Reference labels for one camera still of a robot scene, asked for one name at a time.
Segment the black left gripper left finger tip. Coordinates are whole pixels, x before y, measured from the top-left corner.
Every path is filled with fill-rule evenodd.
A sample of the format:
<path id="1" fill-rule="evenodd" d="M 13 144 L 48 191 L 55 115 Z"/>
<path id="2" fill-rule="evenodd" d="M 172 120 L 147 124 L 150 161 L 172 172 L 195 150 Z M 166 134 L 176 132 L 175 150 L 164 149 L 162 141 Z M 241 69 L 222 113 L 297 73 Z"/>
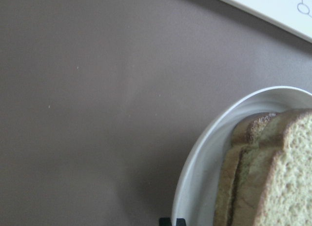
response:
<path id="1" fill-rule="evenodd" d="M 171 219 L 169 217 L 159 218 L 159 226 L 171 226 Z"/>

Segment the black left gripper right finger tip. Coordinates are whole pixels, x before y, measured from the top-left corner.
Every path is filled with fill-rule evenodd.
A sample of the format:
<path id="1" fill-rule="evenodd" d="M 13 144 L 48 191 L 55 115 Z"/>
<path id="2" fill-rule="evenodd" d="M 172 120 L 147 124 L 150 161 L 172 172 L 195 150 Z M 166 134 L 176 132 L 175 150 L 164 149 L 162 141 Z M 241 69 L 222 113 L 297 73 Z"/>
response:
<path id="1" fill-rule="evenodd" d="M 186 221 L 184 218 L 177 218 L 176 219 L 176 226 L 186 226 Z"/>

